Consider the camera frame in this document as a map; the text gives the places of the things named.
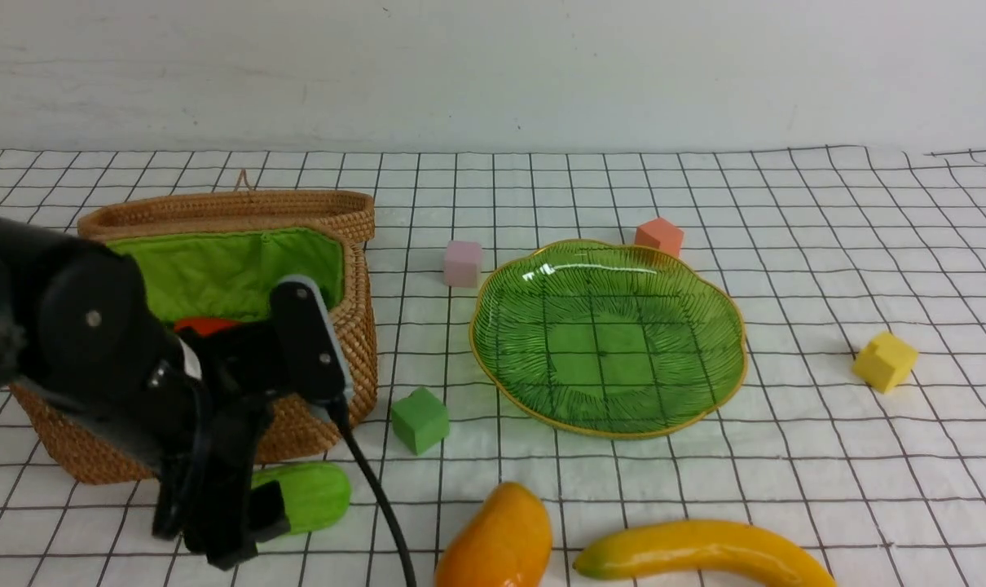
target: green fabric lining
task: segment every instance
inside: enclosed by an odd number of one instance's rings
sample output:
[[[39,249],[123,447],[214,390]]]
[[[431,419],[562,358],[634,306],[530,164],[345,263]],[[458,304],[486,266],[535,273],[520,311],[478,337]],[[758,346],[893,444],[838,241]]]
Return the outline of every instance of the green fabric lining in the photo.
[[[315,280],[328,309],[344,298],[344,249],[305,227],[152,236],[107,245],[138,261],[150,311],[162,322],[202,316],[264,320],[270,289],[291,274]]]

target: pink cube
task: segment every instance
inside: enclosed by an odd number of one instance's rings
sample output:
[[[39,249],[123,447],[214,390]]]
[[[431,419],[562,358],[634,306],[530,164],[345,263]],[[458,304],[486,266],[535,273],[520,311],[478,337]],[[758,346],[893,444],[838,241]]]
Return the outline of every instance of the pink cube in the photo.
[[[482,274],[482,245],[472,241],[451,241],[446,246],[443,275],[451,287],[478,287]]]

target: yellow banana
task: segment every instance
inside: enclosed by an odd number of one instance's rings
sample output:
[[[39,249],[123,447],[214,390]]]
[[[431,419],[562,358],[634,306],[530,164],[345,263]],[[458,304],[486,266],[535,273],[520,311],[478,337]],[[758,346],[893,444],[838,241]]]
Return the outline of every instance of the yellow banana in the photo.
[[[637,579],[679,571],[732,572],[766,587],[836,587],[805,550],[760,527],[679,520],[634,527],[597,540],[572,567],[589,579]]]

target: green toy vegetable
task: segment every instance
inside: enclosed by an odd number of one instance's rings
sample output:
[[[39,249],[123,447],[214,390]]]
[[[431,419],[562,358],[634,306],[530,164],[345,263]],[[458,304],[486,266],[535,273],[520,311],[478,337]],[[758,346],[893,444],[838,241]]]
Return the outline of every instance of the green toy vegetable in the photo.
[[[291,523],[289,534],[306,534],[331,527],[344,517],[351,502],[348,475],[333,463],[302,463],[254,473],[251,487],[280,483]]]

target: yellow cube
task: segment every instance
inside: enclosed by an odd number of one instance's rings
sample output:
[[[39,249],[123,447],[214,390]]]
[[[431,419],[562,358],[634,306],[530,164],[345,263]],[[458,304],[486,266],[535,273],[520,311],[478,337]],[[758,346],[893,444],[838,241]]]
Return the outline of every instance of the yellow cube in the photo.
[[[852,371],[883,394],[909,376],[917,356],[913,346],[891,332],[881,332],[855,357]]]

